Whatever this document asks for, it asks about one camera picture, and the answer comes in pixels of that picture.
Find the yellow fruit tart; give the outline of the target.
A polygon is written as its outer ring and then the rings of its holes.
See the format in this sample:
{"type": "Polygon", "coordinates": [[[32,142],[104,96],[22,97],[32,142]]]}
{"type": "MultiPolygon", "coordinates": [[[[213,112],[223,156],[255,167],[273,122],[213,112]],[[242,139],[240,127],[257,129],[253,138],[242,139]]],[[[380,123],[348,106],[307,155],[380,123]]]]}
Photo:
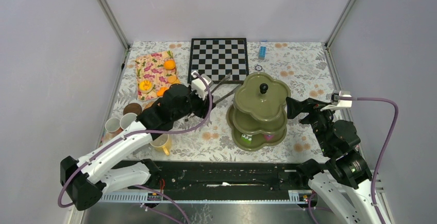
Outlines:
{"type": "Polygon", "coordinates": [[[138,88],[140,93],[146,94],[153,90],[154,84],[152,81],[143,80],[139,83],[138,88]]]}

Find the green three-tier serving stand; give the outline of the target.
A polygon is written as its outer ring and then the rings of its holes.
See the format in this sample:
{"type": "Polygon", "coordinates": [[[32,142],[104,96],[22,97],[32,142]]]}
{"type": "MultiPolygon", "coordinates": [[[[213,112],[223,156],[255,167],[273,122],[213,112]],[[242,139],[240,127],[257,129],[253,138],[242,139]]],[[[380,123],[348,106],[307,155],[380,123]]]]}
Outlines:
{"type": "Polygon", "coordinates": [[[287,134],[285,99],[290,96],[291,90],[283,81],[264,72],[248,75],[237,88],[226,114],[233,142],[245,151],[280,144],[287,134]],[[251,144],[242,141],[241,134],[252,135],[251,144]],[[275,137],[267,142],[265,134],[275,137]]]}

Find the kiwi purple cake slice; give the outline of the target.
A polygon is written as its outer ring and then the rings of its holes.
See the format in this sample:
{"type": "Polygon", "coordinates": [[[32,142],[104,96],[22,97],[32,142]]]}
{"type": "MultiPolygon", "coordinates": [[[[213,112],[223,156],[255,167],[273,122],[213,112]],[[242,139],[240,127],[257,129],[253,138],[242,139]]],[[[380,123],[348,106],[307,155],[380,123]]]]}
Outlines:
{"type": "Polygon", "coordinates": [[[271,141],[275,136],[271,134],[265,134],[264,139],[268,142],[271,141]]]}

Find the metal serving tongs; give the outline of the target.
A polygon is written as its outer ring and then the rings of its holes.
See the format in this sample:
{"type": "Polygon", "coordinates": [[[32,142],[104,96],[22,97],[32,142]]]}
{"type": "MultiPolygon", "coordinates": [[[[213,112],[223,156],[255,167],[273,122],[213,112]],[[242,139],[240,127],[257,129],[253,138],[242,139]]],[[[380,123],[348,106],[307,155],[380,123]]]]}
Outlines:
{"type": "Polygon", "coordinates": [[[221,101],[230,97],[242,84],[243,81],[232,80],[232,75],[226,74],[225,77],[223,77],[217,84],[214,84],[211,89],[213,105],[218,105],[221,101]]]}

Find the green kiwi cake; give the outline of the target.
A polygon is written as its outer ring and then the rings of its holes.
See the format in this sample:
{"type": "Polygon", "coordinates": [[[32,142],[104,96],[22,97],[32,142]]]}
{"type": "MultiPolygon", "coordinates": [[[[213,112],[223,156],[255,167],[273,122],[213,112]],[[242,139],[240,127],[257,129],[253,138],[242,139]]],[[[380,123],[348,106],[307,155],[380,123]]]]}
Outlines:
{"type": "Polygon", "coordinates": [[[248,134],[241,134],[241,139],[242,141],[244,141],[247,144],[251,144],[252,142],[252,135],[248,135],[248,134]]]}

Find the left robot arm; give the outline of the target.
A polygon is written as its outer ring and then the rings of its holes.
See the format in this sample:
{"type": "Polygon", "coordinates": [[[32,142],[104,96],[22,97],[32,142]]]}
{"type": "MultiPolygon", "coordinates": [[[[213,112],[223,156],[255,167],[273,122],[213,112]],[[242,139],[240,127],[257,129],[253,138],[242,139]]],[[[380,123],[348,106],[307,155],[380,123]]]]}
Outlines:
{"type": "Polygon", "coordinates": [[[209,83],[196,79],[190,86],[172,85],[106,144],[79,159],[68,156],[60,162],[62,189],[58,207],[74,206],[83,211],[105,193],[135,185],[156,187],[160,175],[149,163],[138,162],[119,169],[114,166],[163,134],[184,134],[200,128],[209,120],[213,108],[209,83]]]}

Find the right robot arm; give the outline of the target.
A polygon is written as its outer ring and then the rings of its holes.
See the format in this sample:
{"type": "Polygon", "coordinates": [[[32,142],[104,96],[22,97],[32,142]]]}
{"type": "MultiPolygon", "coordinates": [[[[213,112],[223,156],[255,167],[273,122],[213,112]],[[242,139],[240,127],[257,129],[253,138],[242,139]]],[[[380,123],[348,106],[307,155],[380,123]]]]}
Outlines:
{"type": "Polygon", "coordinates": [[[350,108],[353,101],[340,93],[333,94],[331,102],[286,98],[287,118],[306,114],[299,123],[310,125],[328,158],[324,166],[314,159],[299,164],[295,181],[322,197],[342,223],[391,223],[376,195],[376,177],[356,151],[361,140],[353,122],[333,120],[336,110],[350,108]]]}

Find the orange pastry pieces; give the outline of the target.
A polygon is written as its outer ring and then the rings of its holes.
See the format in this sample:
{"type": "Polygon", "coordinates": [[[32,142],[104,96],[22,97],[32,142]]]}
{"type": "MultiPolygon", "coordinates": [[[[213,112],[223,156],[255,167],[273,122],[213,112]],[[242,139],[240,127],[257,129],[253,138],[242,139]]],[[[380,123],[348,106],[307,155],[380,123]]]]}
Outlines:
{"type": "Polygon", "coordinates": [[[169,87],[161,87],[157,92],[157,97],[162,97],[164,93],[169,89],[169,87]]]}

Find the round waffle biscuit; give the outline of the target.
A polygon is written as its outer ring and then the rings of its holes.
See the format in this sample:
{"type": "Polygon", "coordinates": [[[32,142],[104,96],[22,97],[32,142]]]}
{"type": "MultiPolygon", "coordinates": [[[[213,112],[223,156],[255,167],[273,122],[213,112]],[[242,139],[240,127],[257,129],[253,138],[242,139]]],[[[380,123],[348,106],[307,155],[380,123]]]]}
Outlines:
{"type": "Polygon", "coordinates": [[[170,76],[168,76],[167,81],[168,81],[168,83],[173,84],[173,83],[176,83],[178,81],[178,78],[177,78],[177,76],[170,75],[170,76]]]}

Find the orange round bun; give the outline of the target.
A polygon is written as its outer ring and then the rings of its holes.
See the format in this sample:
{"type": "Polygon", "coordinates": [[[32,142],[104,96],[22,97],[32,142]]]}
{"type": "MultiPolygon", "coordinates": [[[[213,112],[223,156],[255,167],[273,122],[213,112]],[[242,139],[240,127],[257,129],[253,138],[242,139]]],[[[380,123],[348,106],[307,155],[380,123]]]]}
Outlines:
{"type": "Polygon", "coordinates": [[[176,68],[176,63],[175,63],[174,60],[167,60],[167,61],[165,61],[165,62],[163,63],[163,67],[164,67],[166,70],[171,71],[171,70],[173,70],[173,69],[176,68]]]}

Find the floral pastry tray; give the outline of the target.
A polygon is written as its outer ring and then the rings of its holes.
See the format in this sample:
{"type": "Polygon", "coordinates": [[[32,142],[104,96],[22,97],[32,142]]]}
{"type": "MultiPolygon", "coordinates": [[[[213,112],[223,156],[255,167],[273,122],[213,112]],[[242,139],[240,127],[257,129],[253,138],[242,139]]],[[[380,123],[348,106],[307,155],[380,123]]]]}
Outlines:
{"type": "Polygon", "coordinates": [[[163,63],[167,60],[175,61],[174,54],[171,50],[139,56],[135,59],[138,100],[145,101],[158,98],[156,92],[161,87],[170,88],[172,85],[180,83],[177,74],[177,66],[171,71],[168,71],[163,67],[163,63]],[[177,76],[178,81],[173,84],[168,83],[167,78],[170,75],[177,76]],[[152,81],[154,84],[153,90],[149,93],[143,94],[139,92],[138,85],[143,80],[152,81]]]}

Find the dark brown coaster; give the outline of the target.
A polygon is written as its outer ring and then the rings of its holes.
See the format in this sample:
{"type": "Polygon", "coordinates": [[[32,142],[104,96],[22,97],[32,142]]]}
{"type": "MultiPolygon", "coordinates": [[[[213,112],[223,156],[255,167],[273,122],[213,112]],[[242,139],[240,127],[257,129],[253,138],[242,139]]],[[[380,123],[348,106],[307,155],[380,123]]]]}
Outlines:
{"type": "Polygon", "coordinates": [[[128,113],[134,113],[140,115],[142,112],[142,106],[138,103],[130,103],[123,109],[123,115],[128,113]]]}

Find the black white chessboard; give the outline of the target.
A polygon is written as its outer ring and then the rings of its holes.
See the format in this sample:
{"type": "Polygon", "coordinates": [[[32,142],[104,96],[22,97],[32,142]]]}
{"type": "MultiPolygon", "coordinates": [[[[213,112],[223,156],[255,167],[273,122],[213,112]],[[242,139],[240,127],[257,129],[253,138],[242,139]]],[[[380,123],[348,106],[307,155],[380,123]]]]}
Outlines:
{"type": "Polygon", "coordinates": [[[191,40],[188,78],[191,73],[207,75],[214,83],[227,75],[226,83],[242,83],[249,75],[246,38],[193,38],[191,40]]]}

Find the blue rectangular block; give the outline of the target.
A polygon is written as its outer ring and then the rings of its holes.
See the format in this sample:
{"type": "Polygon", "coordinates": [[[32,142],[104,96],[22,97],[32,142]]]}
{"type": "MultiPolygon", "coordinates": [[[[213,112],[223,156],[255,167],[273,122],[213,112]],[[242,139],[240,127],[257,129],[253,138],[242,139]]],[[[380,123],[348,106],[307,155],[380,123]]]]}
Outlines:
{"type": "Polygon", "coordinates": [[[259,53],[258,53],[258,59],[259,60],[264,60],[265,57],[266,57],[266,47],[265,46],[260,46],[259,53]]]}

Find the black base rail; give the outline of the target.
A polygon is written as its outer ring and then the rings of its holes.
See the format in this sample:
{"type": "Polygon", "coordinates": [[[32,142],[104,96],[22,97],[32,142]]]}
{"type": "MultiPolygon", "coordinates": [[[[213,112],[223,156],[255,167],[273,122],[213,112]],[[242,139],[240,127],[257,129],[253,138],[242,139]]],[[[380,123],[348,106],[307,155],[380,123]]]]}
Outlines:
{"type": "Polygon", "coordinates": [[[152,161],[145,187],[181,201],[280,201],[311,194],[296,163],[152,161]]]}

